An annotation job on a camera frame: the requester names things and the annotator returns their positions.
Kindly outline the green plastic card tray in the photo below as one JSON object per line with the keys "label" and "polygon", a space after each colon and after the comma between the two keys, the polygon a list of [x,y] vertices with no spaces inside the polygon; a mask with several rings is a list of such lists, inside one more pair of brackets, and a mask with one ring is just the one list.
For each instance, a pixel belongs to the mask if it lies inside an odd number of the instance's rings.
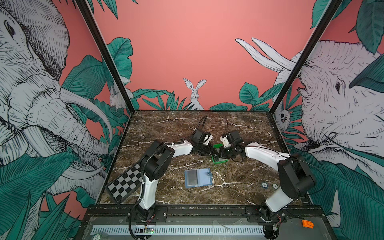
{"label": "green plastic card tray", "polygon": [[[213,145],[213,149],[217,152],[219,152],[220,150],[220,147],[223,147],[224,145],[223,144],[215,144]],[[228,159],[222,159],[220,158],[218,155],[212,155],[212,161],[214,164],[222,164],[222,163],[226,163],[228,161]]]}

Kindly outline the blue leather card holder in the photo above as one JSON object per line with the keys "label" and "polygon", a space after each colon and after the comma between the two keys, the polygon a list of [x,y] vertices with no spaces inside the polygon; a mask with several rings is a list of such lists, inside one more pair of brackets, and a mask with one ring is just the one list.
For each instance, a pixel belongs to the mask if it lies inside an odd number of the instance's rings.
{"label": "blue leather card holder", "polygon": [[187,189],[211,186],[213,184],[213,174],[212,174],[210,168],[195,169],[195,170],[198,173],[198,181],[199,181],[199,184],[196,186],[188,186],[187,185],[187,171],[193,171],[193,170],[185,170],[185,187]]}

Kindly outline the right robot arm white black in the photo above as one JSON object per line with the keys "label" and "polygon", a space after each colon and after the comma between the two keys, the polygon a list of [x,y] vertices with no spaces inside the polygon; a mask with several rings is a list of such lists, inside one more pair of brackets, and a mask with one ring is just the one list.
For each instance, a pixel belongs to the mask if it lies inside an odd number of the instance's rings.
{"label": "right robot arm white black", "polygon": [[229,159],[241,155],[268,165],[278,172],[280,186],[265,200],[261,213],[269,216],[277,213],[317,184],[309,165],[300,154],[291,155],[264,147],[257,142],[245,142],[237,131],[223,134],[220,141],[223,144],[218,152],[220,158]]}

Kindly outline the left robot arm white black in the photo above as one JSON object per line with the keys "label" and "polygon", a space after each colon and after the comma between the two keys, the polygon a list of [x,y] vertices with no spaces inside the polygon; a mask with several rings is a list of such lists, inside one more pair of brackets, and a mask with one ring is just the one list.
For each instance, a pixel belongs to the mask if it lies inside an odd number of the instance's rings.
{"label": "left robot arm white black", "polygon": [[158,181],[166,173],[172,158],[190,154],[211,156],[214,154],[212,139],[211,133],[195,130],[191,136],[177,142],[154,140],[139,162],[142,186],[138,209],[148,211],[155,205]]}

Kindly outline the black white checkerboard plate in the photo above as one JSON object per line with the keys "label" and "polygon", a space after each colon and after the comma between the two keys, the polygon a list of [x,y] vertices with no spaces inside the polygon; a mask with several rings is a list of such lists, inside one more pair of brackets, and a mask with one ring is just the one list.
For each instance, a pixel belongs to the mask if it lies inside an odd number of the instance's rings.
{"label": "black white checkerboard plate", "polygon": [[106,185],[106,191],[116,204],[121,204],[142,185],[140,170],[140,164],[136,163]]}

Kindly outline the green lit circuit board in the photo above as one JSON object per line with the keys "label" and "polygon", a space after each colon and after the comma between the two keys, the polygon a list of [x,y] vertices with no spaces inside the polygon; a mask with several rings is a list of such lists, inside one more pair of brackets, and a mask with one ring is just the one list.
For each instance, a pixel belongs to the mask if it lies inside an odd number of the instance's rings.
{"label": "green lit circuit board", "polygon": [[145,234],[153,234],[155,232],[154,228],[145,228]]}

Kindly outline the orange connector clip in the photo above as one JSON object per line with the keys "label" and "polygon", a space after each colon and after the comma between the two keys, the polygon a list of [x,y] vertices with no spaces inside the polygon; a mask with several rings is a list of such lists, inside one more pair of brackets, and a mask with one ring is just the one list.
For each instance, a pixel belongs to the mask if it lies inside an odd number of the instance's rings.
{"label": "orange connector clip", "polygon": [[308,220],[302,220],[302,226],[304,228],[313,229],[314,228],[314,223],[311,222],[311,221],[308,221]]}

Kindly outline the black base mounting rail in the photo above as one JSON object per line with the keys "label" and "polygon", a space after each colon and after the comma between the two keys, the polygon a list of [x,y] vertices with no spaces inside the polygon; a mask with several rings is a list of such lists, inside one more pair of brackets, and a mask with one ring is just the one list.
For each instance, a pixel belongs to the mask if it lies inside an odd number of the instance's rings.
{"label": "black base mounting rail", "polygon": [[[132,205],[94,205],[91,206],[83,221],[91,218],[119,218],[127,220]],[[156,205],[155,212],[150,215],[152,223],[165,223],[171,218],[246,218],[249,223],[265,224],[259,205]],[[323,210],[314,205],[289,205],[273,214],[271,221],[283,221],[289,218],[304,219],[322,216]]]}

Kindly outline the black right frame post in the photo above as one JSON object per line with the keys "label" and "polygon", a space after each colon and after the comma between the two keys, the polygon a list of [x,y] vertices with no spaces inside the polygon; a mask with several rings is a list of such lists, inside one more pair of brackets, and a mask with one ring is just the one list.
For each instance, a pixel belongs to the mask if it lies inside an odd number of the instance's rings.
{"label": "black right frame post", "polygon": [[305,48],[302,51],[302,54],[300,55],[297,63],[295,64],[293,70],[291,71],[288,79],[286,80],[285,84],[283,85],[277,99],[275,100],[273,106],[269,110],[269,115],[273,115],[276,110],[279,108],[279,104],[282,102],[284,96],[288,92],[290,86],[293,84],[294,80],[297,78],[300,70],[304,66],[306,60],[311,55],[312,51],[314,50],[316,44],[318,43],[319,39],[323,35],[324,31],[326,30],[327,26],[331,22],[333,16],[335,15],[336,11],[338,10],[339,6],[342,4],[342,0],[332,0],[330,1],[317,26],[315,27],[315,30],[313,34],[311,35],[308,43],[306,44]]}

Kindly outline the black frame post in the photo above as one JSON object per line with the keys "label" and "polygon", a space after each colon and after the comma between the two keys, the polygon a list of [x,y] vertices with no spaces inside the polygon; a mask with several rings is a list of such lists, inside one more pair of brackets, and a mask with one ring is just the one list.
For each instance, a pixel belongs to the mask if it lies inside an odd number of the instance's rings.
{"label": "black frame post", "polygon": [[293,70],[291,71],[288,79],[286,80],[285,84],[283,85],[277,99],[275,100],[273,106],[269,110],[269,115],[273,115],[276,110],[279,108],[279,104],[282,102],[284,96],[288,92],[290,86],[293,84],[294,80],[297,78],[300,70],[304,66],[306,60],[311,55],[312,51],[314,50],[316,44],[318,43],[319,39],[323,35],[324,31],[326,30],[327,26],[331,22],[333,16],[335,15],[336,11],[338,10],[339,6],[342,4],[342,0],[332,0],[330,1],[317,26],[315,27],[315,30],[313,34],[311,35],[308,43],[306,44],[305,48],[302,51],[302,54],[300,55],[297,63],[295,64]]}
{"label": "black frame post", "polygon": [[89,4],[87,1],[82,1],[82,0],[76,0],[75,1],[87,26],[88,26],[88,29],[90,30],[91,34],[92,34],[92,37],[93,39],[95,40],[96,44],[97,44],[97,47],[99,49],[99,51],[101,52],[101,55],[103,57],[103,60],[105,62],[105,64],[107,65],[107,68],[109,70],[109,72],[111,73],[115,83],[117,84],[118,86],[118,89],[120,90],[120,93],[122,94],[123,96],[123,99],[129,109],[129,112],[130,114],[134,114],[135,113],[135,109],[133,107],[133,104],[126,92],[126,88],[125,86],[123,85],[123,82],[120,78],[120,75],[119,75],[119,72],[117,70],[117,67],[115,65],[115,62],[113,61],[112,59],[112,56],[110,54],[110,51],[104,41],[104,38],[99,30],[99,27],[97,26],[97,23],[95,21],[95,18],[93,17],[93,14],[91,12],[91,9],[89,7]]}

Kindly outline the black left frame post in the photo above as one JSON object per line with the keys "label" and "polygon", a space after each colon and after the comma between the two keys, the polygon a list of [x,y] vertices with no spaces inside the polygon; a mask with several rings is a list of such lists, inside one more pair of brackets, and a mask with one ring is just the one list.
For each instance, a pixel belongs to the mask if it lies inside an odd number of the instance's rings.
{"label": "black left frame post", "polygon": [[101,55],[103,57],[103,60],[105,62],[105,64],[107,65],[107,68],[109,70],[109,72],[111,73],[115,83],[117,84],[118,86],[118,89],[120,90],[120,93],[122,94],[123,96],[123,99],[129,109],[129,112],[130,114],[134,114],[135,113],[135,109],[133,107],[133,104],[126,92],[126,88],[125,86],[123,85],[123,82],[120,78],[120,75],[119,75],[119,72],[117,70],[117,67],[115,65],[115,62],[113,61],[112,59],[112,56],[110,54],[110,51],[104,41],[104,38],[99,30],[99,27],[97,26],[97,23],[95,21],[95,18],[93,17],[93,14],[91,12],[91,9],[89,7],[89,4],[87,1],[82,1],[82,0],[76,0],[75,1],[87,26],[88,26],[88,29],[90,30],[91,34],[92,34],[92,37],[93,39],[95,40],[96,44],[97,44],[97,47],[99,49],[99,51],[101,52]]}

